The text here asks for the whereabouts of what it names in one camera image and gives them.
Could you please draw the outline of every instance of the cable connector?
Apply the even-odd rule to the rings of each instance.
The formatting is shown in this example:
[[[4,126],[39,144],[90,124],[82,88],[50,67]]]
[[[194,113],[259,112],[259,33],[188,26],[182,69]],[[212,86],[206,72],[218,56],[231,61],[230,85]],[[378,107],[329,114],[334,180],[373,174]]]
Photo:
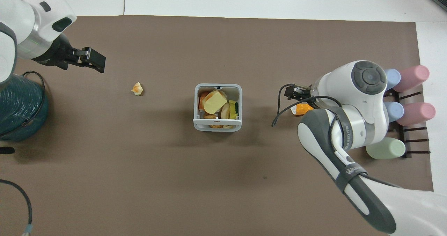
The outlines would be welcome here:
[[[27,227],[25,228],[25,231],[22,234],[22,236],[30,236],[31,235],[31,230],[32,230],[32,225],[28,224]]]

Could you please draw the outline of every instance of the white table surface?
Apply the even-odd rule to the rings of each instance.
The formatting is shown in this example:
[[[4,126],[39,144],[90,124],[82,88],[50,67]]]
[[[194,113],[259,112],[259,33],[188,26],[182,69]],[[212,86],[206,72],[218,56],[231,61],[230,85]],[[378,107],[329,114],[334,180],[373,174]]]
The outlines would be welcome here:
[[[424,97],[437,109],[427,122],[436,192],[447,194],[443,148],[447,104],[447,12],[431,0],[67,0],[77,15],[174,15],[417,22],[420,63],[431,71]]]

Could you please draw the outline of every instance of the pink bottle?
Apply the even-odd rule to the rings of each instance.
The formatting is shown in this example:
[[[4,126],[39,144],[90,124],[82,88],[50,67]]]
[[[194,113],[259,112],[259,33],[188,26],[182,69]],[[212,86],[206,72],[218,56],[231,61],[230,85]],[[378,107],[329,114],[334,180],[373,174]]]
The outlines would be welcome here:
[[[401,126],[410,126],[434,118],[436,109],[426,102],[404,104],[404,116],[397,120]]]
[[[422,65],[412,66],[399,72],[401,74],[401,81],[393,88],[397,92],[404,92],[421,85],[430,76],[428,68]]]

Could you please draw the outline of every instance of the black strap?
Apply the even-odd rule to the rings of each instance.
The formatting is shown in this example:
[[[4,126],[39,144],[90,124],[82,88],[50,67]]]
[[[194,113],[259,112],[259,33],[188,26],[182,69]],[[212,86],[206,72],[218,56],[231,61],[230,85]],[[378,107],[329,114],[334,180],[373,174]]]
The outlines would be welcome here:
[[[326,108],[330,112],[332,112],[336,118],[337,121],[340,123],[340,127],[342,128],[342,134],[343,134],[343,150],[348,151],[352,147],[352,126],[351,122],[349,121],[348,115],[346,115],[345,110],[341,107],[328,107]]]
[[[345,169],[340,171],[340,174],[338,174],[337,179],[335,180],[335,185],[337,185],[342,193],[345,193],[345,188],[349,181],[351,181],[358,174],[362,173],[368,174],[368,172],[365,171],[365,169],[358,163],[348,164]]]

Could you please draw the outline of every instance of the yellow cheese block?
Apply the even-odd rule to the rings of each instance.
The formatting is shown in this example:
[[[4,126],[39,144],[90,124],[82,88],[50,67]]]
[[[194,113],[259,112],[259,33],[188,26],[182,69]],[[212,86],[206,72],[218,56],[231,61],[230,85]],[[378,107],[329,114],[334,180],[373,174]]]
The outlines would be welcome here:
[[[214,114],[226,103],[227,98],[223,94],[218,90],[212,91],[203,99],[203,109],[209,114]]]

